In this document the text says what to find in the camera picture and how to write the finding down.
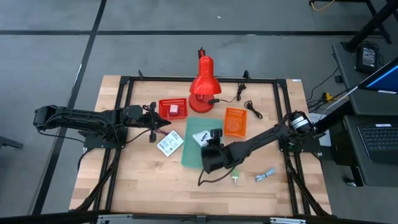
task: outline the floor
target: floor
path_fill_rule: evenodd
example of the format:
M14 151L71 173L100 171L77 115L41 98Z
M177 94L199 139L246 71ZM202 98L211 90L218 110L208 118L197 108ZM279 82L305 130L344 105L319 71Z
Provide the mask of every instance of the floor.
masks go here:
M93 110L103 75L137 75L140 69L145 76L194 76L197 50L204 47L215 61L217 76L241 77L249 70L252 77L297 78L303 81L308 98L311 89L337 67L331 45L349 40L341 36L97 35L91 49L89 35L2 32L92 30L100 4L100 0L0 0L0 136L24 143L23 150L0 150L0 217L30 213L53 144L53 138L35 131L34 110L71 103L78 73L83 80L76 101L72 97L75 108ZM380 10L385 3L373 4ZM98 30L359 30L370 18L365 4L348 2L315 12L306 0L113 0L106 3ZM384 25L392 41L398 41L397 21L391 17ZM333 95L342 90L330 79L314 91L314 98L323 91ZM67 131L67 136L80 138L74 131ZM81 149L78 142L63 143L44 213L68 210ZM349 170L331 161L324 161L323 171L333 214L387 223L398 220L398 189L348 187L341 176Z

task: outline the small green object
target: small green object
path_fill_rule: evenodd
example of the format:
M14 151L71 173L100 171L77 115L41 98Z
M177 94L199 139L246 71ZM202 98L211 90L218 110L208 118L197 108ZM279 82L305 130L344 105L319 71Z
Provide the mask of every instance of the small green object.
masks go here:
M239 179L239 171L236 168L231 172L231 177L234 180L234 183Z
M237 169L234 169L231 173L231 176L233 179L238 179L239 178L239 171Z
M185 167L202 169L201 163L201 148L199 144L193 139L192 135L201 131L209 131L212 129L223 128L223 120L214 118L199 118L188 117L187 128L185 130L185 142L182 152L181 163Z

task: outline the small white box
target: small white box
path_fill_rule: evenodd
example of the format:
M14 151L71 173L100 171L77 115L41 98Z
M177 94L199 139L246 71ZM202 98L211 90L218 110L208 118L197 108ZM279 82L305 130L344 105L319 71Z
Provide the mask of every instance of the small white box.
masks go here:
M178 105L170 105L170 114L177 115L178 114Z
M184 143L184 140L175 132L172 131L165 138L163 138L157 147L169 157L174 151L178 149Z
M199 144L200 147L207 146L209 144L207 142L207 140L212 139L212 137L210 136L210 132L208 132L208 131L202 131L202 132L193 134L192 137Z

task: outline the monitor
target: monitor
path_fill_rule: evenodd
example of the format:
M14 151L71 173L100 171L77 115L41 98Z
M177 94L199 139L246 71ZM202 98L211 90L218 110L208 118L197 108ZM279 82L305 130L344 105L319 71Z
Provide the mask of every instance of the monitor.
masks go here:
M381 93L398 93L398 57L373 73L361 84L361 90L378 91Z

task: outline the wooden table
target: wooden table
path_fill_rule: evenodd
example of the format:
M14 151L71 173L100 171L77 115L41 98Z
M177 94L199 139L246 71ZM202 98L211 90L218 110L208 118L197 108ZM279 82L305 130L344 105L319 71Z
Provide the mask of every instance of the wooden table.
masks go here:
M118 92L120 76L104 76L95 111L112 110ZM164 98L189 96L190 82L135 81L131 105L159 102ZM217 98L230 100L236 95L236 83L220 83L222 93ZM224 119L225 108L244 108L243 103L252 100L255 109L264 116L258 119L248 111L249 139L275 125L277 112L273 87L264 83L247 83L242 100L232 103L221 102L204 114L196 113L188 107L189 116ZM287 80L292 111L308 113L303 86L299 80ZM280 90L282 109L284 99ZM186 119L173 120L164 131L175 130L185 139ZM130 129L131 139L143 129ZM158 134L158 142L163 138ZM243 141L245 138L225 136L223 141ZM277 141L268 144L248 157L238 166L239 180L236 184L230 177L214 184L197 186L200 170L189 169L181 164L183 146L170 157L166 157L156 144L149 143L148 134L127 144L122 150L112 201L112 212L165 213L165 214L207 214L207 215L254 215L290 216L292 209L289 199L287 175L282 153ZM76 208L88 196L98 182L104 149L95 149L85 156L73 191L70 208ZM301 155L305 183L309 191L327 212L331 212L322 169L319 161L309 153ZM254 176L264 173L271 167L275 174L262 182L255 182ZM225 174L225 169L204 174L204 179L215 179ZM107 186L104 187L100 208L104 208ZM296 186L299 209L302 212L300 190Z

